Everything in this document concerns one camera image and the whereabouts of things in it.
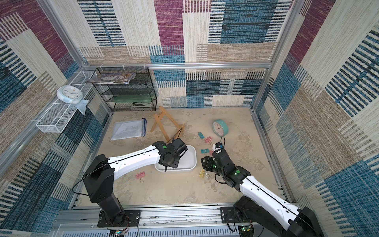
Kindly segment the teal binder clip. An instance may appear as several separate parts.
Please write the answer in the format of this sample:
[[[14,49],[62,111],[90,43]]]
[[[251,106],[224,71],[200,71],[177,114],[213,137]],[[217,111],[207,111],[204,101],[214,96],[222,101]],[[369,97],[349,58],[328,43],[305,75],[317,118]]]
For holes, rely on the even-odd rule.
[[[200,152],[204,155],[207,155],[210,153],[210,150],[209,149],[201,149]]]
[[[198,134],[198,136],[199,136],[200,139],[204,139],[205,138],[204,135],[201,132],[198,132],[197,134]]]

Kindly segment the yellow binder clip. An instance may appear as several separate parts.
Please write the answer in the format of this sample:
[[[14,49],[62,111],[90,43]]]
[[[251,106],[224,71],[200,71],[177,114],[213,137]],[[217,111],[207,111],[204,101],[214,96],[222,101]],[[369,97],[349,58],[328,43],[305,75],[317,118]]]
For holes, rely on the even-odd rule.
[[[205,171],[204,169],[202,169],[199,173],[199,178],[205,178],[207,177],[207,171]]]

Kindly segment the white plastic storage box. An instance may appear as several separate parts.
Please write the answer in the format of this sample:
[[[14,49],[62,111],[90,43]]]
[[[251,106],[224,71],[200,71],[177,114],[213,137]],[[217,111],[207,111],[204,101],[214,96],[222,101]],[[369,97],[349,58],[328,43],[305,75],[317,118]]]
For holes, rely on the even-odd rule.
[[[160,154],[158,154],[154,159],[154,166],[159,172],[166,173],[181,173],[192,171],[197,165],[196,150],[191,145],[184,145],[184,148],[180,148],[182,151],[179,155],[181,156],[178,160],[178,166],[176,168],[168,167],[165,171],[165,166],[160,165],[158,162],[160,160]]]

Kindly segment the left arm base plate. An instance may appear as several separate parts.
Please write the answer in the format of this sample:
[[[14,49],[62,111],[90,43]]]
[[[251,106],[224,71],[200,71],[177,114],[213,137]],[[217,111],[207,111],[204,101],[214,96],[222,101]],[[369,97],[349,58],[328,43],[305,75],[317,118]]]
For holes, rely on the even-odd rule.
[[[141,210],[125,210],[121,216],[114,218],[108,217],[101,209],[99,213],[99,220],[97,227],[110,228],[110,227],[136,227],[139,225],[139,219],[141,216]]]

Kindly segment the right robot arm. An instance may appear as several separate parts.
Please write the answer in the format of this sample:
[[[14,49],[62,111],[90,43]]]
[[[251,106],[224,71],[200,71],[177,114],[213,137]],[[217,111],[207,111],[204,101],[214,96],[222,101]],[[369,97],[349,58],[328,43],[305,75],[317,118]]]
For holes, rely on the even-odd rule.
[[[202,167],[222,177],[231,188],[243,194],[234,204],[233,214],[243,222],[257,222],[278,237],[322,237],[315,213],[298,208],[262,185],[249,171],[236,166],[225,149],[201,159]]]

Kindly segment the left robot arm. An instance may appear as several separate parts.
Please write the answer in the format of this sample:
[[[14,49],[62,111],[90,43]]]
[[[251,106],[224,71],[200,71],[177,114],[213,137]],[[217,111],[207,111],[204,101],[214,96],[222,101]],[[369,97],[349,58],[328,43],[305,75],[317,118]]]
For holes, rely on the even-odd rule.
[[[132,222],[113,192],[114,181],[145,166],[160,164],[165,169],[177,168],[188,150],[180,139],[171,143],[158,141],[140,151],[107,158],[104,154],[95,157],[83,175],[89,199],[99,205],[102,213],[100,223],[106,226],[127,226]]]

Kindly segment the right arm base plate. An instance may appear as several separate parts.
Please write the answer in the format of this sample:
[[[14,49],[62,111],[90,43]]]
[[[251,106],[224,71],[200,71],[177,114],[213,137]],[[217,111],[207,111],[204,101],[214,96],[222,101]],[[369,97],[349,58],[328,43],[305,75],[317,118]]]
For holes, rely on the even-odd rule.
[[[221,207],[222,223],[250,223],[262,220],[259,206]]]

